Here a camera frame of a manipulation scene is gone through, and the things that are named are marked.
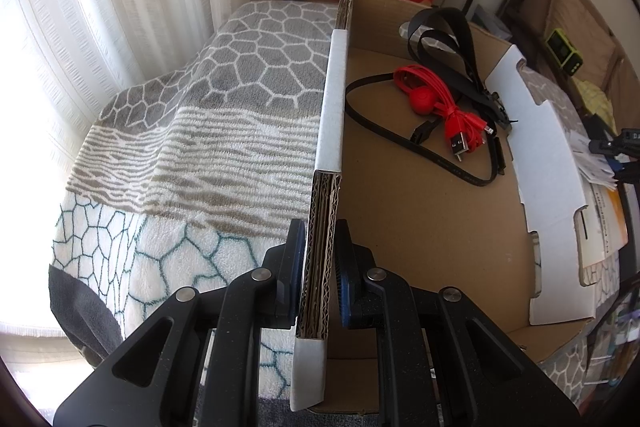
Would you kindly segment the brown cardboard box tray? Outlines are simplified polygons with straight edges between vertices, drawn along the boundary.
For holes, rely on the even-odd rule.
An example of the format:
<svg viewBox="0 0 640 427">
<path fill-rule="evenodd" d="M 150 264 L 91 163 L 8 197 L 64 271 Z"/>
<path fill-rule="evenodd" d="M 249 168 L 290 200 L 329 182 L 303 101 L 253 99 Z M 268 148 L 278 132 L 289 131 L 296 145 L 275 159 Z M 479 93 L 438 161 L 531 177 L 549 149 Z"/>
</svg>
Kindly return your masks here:
<svg viewBox="0 0 640 427">
<path fill-rule="evenodd" d="M 345 55 L 337 66 L 347 84 L 409 65 L 400 28 L 424 8 L 407 0 L 341 0 L 336 29 L 348 37 L 335 51 Z M 596 317 L 596 285 L 582 285 L 578 275 L 574 216 L 586 205 L 582 178 L 554 106 L 535 102 L 521 76 L 518 47 L 474 25 L 471 34 L 480 79 L 518 119 L 498 133 L 505 174 L 483 187 L 466 183 L 346 116 L 337 218 L 382 267 L 428 291 L 459 288 L 542 363 Z M 402 135 L 420 122 L 390 82 L 358 89 L 349 101 Z M 322 413 L 374 413 L 374 334 L 338 325 L 334 280 L 323 401 L 299 403 Z"/>
</svg>

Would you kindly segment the white paper leaflet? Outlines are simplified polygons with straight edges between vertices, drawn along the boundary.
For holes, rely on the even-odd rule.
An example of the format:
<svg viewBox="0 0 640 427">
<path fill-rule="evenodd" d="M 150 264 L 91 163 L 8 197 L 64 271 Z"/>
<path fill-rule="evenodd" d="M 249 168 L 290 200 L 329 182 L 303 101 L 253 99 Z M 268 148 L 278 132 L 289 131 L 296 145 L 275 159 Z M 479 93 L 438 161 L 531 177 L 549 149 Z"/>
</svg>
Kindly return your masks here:
<svg viewBox="0 0 640 427">
<path fill-rule="evenodd" d="M 615 190 L 614 171 L 604 157 L 590 152 L 589 143 L 590 140 L 585 135 L 570 130 L 568 144 L 579 172 L 589 183 Z"/>
</svg>

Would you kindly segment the white orange passport box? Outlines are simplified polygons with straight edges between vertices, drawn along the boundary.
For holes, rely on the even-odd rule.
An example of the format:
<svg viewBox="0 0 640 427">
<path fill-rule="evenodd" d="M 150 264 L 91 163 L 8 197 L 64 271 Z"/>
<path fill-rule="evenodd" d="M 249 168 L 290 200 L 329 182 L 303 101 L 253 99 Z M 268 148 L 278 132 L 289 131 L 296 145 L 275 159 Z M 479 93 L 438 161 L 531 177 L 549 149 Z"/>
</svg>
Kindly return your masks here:
<svg viewBox="0 0 640 427">
<path fill-rule="evenodd" d="M 576 212 L 580 283 L 597 283 L 597 273 L 628 243 L 620 194 L 598 184 L 582 181 L 587 205 Z"/>
</svg>

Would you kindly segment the yellow checked cloth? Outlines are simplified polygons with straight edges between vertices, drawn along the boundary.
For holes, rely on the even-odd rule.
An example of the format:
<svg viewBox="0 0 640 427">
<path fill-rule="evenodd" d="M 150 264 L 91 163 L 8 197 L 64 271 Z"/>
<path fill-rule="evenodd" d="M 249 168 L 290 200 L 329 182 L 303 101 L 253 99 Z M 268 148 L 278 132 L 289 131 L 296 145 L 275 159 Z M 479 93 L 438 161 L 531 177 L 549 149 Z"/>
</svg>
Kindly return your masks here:
<svg viewBox="0 0 640 427">
<path fill-rule="evenodd" d="M 606 94 L 590 81 L 570 78 L 570 85 L 575 90 L 578 103 L 578 115 L 582 121 L 597 116 L 605 127 L 617 132 L 613 104 Z"/>
</svg>

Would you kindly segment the green small device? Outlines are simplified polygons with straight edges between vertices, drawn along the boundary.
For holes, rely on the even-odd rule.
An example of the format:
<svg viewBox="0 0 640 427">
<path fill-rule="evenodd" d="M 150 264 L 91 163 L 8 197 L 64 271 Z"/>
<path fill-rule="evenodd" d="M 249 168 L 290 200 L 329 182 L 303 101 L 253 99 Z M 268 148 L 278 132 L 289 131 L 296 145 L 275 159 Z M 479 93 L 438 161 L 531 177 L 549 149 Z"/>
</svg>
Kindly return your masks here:
<svg viewBox="0 0 640 427">
<path fill-rule="evenodd" d="M 555 62 L 567 76 L 574 76 L 584 64 L 582 54 L 576 46 L 570 42 L 561 28 L 554 28 L 546 40 L 546 47 L 551 53 Z"/>
</svg>

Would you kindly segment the grey white patterned blanket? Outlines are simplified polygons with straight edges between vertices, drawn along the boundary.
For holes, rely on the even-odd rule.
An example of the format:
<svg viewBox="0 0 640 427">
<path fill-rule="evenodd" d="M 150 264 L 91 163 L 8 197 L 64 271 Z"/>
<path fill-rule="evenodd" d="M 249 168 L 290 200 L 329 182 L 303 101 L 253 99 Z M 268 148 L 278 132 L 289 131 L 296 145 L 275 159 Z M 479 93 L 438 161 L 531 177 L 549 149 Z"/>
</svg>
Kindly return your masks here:
<svg viewBox="0 0 640 427">
<path fill-rule="evenodd" d="M 73 165 L 53 239 L 51 308 L 94 369 L 59 426 L 254 426 L 322 402 L 344 119 L 479 187 L 505 174 L 514 122 L 454 9 L 400 28 L 409 65 L 351 84 L 335 51 L 340 5 L 250 2 L 195 60 L 120 92 Z M 568 96 L 525 62 L 568 142 L 587 136 Z M 402 135 L 349 95 L 390 82 L 420 119 Z M 276 283 L 262 266 L 306 225 L 299 311 L 267 329 Z M 384 426 L 579 426 L 575 365 L 553 375 L 470 297 L 367 273 Z"/>
</svg>

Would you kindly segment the brown sofa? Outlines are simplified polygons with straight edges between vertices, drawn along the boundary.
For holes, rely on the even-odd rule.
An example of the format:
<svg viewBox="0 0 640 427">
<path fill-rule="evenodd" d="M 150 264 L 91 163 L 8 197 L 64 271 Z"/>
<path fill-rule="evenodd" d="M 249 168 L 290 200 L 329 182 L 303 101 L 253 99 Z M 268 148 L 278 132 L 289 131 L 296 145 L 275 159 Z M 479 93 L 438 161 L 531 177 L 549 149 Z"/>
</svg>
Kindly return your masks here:
<svg viewBox="0 0 640 427">
<path fill-rule="evenodd" d="M 639 79 L 622 45 L 590 0 L 503 0 L 498 17 L 512 34 L 527 65 L 554 81 L 585 116 L 578 81 L 599 89 L 611 102 L 616 127 L 639 126 Z M 574 77 L 562 71 L 547 46 L 561 29 L 584 59 Z"/>
</svg>

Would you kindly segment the white sheer curtain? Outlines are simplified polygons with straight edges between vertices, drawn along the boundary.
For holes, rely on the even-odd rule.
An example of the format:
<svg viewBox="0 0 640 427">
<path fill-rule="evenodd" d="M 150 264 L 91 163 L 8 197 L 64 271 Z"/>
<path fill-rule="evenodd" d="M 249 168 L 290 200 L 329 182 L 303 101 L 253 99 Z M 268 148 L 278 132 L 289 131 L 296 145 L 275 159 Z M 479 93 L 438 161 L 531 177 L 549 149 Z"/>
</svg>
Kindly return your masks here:
<svg viewBox="0 0 640 427">
<path fill-rule="evenodd" d="M 1 0 L 1 329 L 61 335 L 48 265 L 58 203 L 119 91 L 186 64 L 247 0 Z"/>
</svg>

